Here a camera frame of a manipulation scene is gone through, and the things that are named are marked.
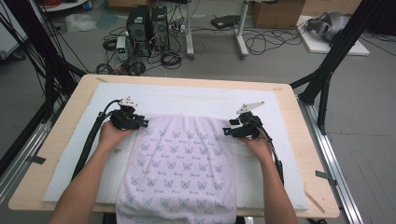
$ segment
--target hand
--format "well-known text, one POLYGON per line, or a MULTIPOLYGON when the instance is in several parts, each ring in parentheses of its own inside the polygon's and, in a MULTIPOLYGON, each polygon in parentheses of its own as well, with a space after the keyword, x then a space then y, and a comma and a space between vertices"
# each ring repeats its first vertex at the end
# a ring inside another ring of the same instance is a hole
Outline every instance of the hand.
POLYGON ((114 127, 111 121, 106 121, 101 128, 99 137, 99 146, 106 150, 113 149, 123 138, 136 130, 120 130, 114 127))
POLYGON ((264 159, 272 159, 271 148, 262 134, 256 139, 239 138, 239 140, 247 145, 250 151, 262 161, 264 159))

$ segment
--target brown box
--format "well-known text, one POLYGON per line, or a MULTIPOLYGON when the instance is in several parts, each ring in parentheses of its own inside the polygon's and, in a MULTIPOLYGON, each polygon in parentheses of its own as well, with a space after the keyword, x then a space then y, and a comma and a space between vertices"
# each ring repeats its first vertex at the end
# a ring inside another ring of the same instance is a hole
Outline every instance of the brown box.
POLYGON ((302 15, 318 17, 326 11, 352 15, 360 3, 361 0, 306 0, 302 15))
POLYGON ((108 5, 115 9, 130 10, 133 5, 147 5, 152 7, 152 0, 107 0, 108 5))
POLYGON ((305 0, 281 0, 274 4, 255 3, 251 18, 255 27, 293 29, 296 26, 305 0))

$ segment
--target floor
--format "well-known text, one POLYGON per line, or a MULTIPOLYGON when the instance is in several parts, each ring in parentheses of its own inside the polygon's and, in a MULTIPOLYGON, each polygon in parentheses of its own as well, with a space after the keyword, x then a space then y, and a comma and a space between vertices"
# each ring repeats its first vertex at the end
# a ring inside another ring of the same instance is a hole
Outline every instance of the floor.
MULTIPOLYGON (((92 15, 92 19, 98 22, 99 28, 94 31, 64 34, 77 56, 93 72, 96 65, 104 61, 103 37, 111 30, 124 26, 126 20, 103 7, 90 12, 76 7, 55 13, 52 17, 58 24, 63 24, 64 16, 73 13, 92 15)), ((210 19, 202 17, 192 20, 192 23, 210 27, 210 19)), ((183 61, 180 68, 165 69, 166 74, 154 68, 144 75, 291 83, 315 71, 326 56, 308 53, 304 44, 300 44, 283 45, 263 55, 249 55, 245 60, 240 60, 239 50, 230 32, 202 31, 194 33, 193 37, 194 60, 185 56, 182 41, 180 55, 183 61)), ((396 175, 391 167, 396 160, 396 119, 392 118, 396 114, 396 105, 392 102, 396 96, 396 43, 368 40, 393 55, 361 39, 370 56, 347 56, 335 71, 326 130, 363 222, 394 223, 396 175)), ((263 43, 258 41, 255 48, 262 47, 263 43)), ((63 48, 68 61, 81 67, 65 44, 63 48)), ((28 60, 0 61, 0 71, 0 156, 3 156, 42 105, 44 97, 28 60)), ((9 196, 0 205, 1 223, 44 223, 50 216, 50 213, 10 211, 8 200, 9 196)), ((101 214, 94 214, 91 223, 101 223, 101 218, 101 214)), ((343 215, 327 221, 347 223, 343 215)), ((256 223, 261 222, 262 219, 256 219, 256 223)), ((308 222, 301 218, 300 223, 308 222)))

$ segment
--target person's arm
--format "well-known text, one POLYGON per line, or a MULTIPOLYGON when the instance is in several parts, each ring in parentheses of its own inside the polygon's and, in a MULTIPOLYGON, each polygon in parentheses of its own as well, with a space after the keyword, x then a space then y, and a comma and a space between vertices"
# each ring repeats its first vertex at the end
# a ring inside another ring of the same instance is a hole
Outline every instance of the person's arm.
POLYGON ((271 148, 267 140, 240 139, 255 154, 262 167, 264 180, 264 213, 266 224, 298 223, 297 216, 291 205, 288 194, 282 185, 276 166, 272 159, 271 148))
POLYGON ((49 223, 88 223, 105 167, 112 149, 128 134, 108 121, 102 126, 99 144, 87 164, 64 190, 49 223))

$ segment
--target towel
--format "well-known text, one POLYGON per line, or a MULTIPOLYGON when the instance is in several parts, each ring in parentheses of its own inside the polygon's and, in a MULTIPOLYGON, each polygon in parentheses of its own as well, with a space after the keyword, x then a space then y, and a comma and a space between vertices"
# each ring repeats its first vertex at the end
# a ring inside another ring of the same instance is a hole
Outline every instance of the towel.
POLYGON ((235 223, 227 120, 148 116, 116 201, 117 223, 235 223))

